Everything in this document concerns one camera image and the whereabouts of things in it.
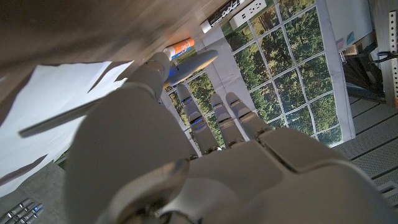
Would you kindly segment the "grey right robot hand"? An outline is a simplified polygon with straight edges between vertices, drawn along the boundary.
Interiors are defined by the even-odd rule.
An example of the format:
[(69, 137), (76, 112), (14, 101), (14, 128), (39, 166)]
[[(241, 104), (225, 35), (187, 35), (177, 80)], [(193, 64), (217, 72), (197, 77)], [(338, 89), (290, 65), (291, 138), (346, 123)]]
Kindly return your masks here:
[(26, 198), (1, 216), (1, 224), (33, 224), (43, 210), (42, 203)]

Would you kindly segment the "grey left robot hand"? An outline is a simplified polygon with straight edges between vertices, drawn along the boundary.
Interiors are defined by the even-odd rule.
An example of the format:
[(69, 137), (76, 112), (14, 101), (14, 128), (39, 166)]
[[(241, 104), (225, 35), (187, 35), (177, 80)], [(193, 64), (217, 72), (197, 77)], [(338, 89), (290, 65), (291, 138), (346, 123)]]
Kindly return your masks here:
[(194, 149), (159, 98), (153, 55), (82, 121), (70, 147), (68, 223), (396, 223), (371, 179), (291, 128), (273, 129), (234, 94), (221, 103), (228, 149)]

